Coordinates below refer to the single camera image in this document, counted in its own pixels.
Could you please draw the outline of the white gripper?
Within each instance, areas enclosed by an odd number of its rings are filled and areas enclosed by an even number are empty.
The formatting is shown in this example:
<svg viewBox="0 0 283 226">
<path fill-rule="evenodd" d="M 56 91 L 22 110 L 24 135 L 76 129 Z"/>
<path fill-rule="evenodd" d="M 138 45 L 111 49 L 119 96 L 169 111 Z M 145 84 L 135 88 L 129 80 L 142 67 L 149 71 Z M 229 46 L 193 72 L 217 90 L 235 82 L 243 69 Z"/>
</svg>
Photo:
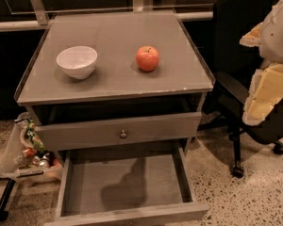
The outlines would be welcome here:
<svg viewBox="0 0 283 226">
<path fill-rule="evenodd" d="M 283 63 L 283 0 L 279 0 L 265 17 L 240 39 L 240 45 L 259 47 L 260 56 L 271 62 Z M 250 126 L 265 121 L 283 99 L 283 64 L 272 63 L 253 74 L 242 121 Z"/>
</svg>

